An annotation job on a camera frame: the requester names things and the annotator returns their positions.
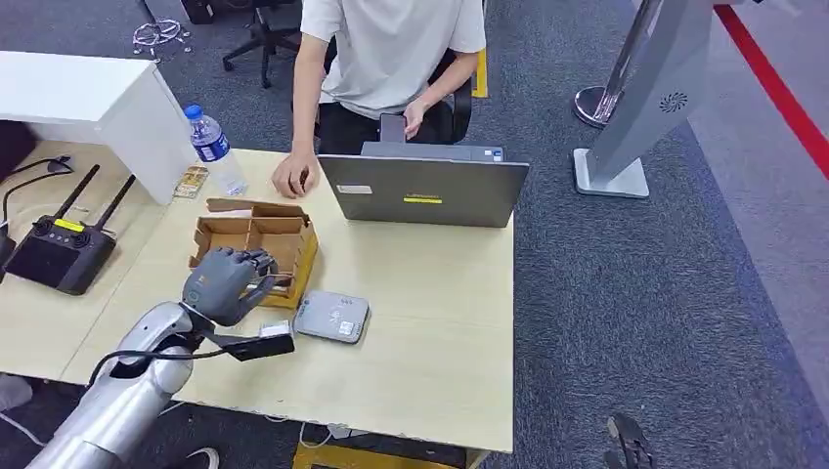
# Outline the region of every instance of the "stand base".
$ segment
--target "stand base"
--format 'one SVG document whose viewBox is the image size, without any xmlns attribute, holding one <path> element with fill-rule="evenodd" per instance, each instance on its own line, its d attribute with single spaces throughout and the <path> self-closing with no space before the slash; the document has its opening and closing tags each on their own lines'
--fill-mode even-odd
<svg viewBox="0 0 829 469">
<path fill-rule="evenodd" d="M 575 149 L 573 151 L 573 160 L 576 167 L 576 190 L 578 192 L 629 198 L 646 198 L 650 195 L 640 159 L 631 163 L 609 182 L 592 184 L 588 172 L 588 151 L 589 149 Z"/>
<path fill-rule="evenodd" d="M 573 112 L 576 113 L 576 116 L 582 122 L 597 129 L 603 129 L 607 126 L 607 121 L 593 117 L 602 95 L 604 95 L 603 86 L 591 86 L 576 93 L 576 100 L 573 102 Z"/>
</svg>

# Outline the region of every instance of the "water bottle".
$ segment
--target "water bottle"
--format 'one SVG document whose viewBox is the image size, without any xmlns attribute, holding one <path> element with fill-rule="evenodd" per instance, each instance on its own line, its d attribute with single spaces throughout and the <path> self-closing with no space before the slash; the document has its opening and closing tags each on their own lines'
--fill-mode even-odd
<svg viewBox="0 0 829 469">
<path fill-rule="evenodd" d="M 190 119 L 190 141 L 204 162 L 213 182 L 227 195 L 239 195 L 247 189 L 247 183 L 241 175 L 239 164 L 231 152 L 222 127 L 215 119 L 204 115 L 201 106 L 192 105 L 184 109 L 184 115 Z"/>
</svg>

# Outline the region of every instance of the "cardboard box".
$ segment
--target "cardboard box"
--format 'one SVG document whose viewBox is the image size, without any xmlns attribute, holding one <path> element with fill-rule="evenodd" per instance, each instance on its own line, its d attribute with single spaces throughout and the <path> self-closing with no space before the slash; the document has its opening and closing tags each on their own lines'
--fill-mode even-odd
<svg viewBox="0 0 829 469">
<path fill-rule="evenodd" d="M 293 279 L 285 290 L 271 292 L 261 306 L 296 309 L 314 266 L 319 244 L 314 224 L 301 207 L 229 198 L 207 199 L 212 216 L 199 217 L 194 241 L 198 252 L 190 258 L 195 268 L 210 249 L 263 248 L 277 260 L 280 274 Z"/>
</svg>

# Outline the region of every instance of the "gray carpet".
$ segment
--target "gray carpet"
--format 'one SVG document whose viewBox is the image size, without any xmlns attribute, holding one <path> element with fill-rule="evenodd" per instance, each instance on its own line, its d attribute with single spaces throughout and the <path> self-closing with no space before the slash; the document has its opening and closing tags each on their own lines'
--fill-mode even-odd
<svg viewBox="0 0 829 469">
<path fill-rule="evenodd" d="M 126 31 L 139 18 L 129 4 L 50 3 L 44 14 L 43 0 L 12 3 L 0 0 L 12 11 L 2 49 L 131 55 Z M 661 467 L 829 467 L 826 422 L 689 127 L 644 158 L 649 199 L 574 191 L 571 151 L 596 132 L 572 116 L 570 100 L 604 79 L 631 16 L 627 0 L 490 2 L 492 98 L 475 102 L 467 140 L 503 145 L 532 172 L 515 218 L 515 453 L 486 467 L 601 467 L 614 411 L 639 421 Z M 256 56 L 232 73 L 220 66 L 245 20 L 193 27 L 194 53 L 160 67 L 182 104 L 204 104 L 237 147 L 287 149 L 287 55 L 272 65 L 270 90 L 259 88 Z M 30 406 L 42 412 L 17 409 L 43 436 L 72 403 L 46 388 Z M 289 467 L 295 432 L 188 406 L 159 419 L 135 466 L 221 442 L 227 468 Z M 381 440 L 379 450 L 462 458 Z M 34 451 L 3 425 L 0 442 L 2 467 Z"/>
</svg>

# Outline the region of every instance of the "floor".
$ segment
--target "floor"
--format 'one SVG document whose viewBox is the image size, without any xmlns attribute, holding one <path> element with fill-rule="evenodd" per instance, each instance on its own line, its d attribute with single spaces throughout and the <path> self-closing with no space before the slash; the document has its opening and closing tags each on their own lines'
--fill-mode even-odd
<svg viewBox="0 0 829 469">
<path fill-rule="evenodd" d="M 181 18 L 174 3 L 151 7 Z M 11 13 L 0 19 L 0 49 L 132 56 L 137 11 L 45 5 L 0 0 Z M 825 2 L 738 11 L 826 129 Z M 501 145 L 532 171 L 515 215 L 515 449 L 485 467 L 602 467 L 614 411 L 640 422 L 661 467 L 829 467 L 826 182 L 718 24 L 711 98 L 643 157 L 651 197 L 574 191 L 570 153 L 597 134 L 570 101 L 605 79 L 632 17 L 630 0 L 488 7 L 490 98 L 475 101 L 467 141 Z M 246 20 L 193 26 L 194 51 L 160 68 L 182 105 L 203 104 L 233 145 L 286 150 L 290 57 L 275 59 L 269 90 L 258 86 L 256 57 L 232 73 L 220 65 Z M 804 73 L 809 66 L 820 72 Z M 78 392 L 43 386 L 10 414 L 45 438 Z M 218 442 L 224 467 L 287 468 L 297 426 L 186 406 L 158 420 L 133 465 Z M 347 444 L 462 462 L 456 448 L 361 439 Z M 5 425 L 0 442 L 2 467 L 36 452 Z"/>
</svg>

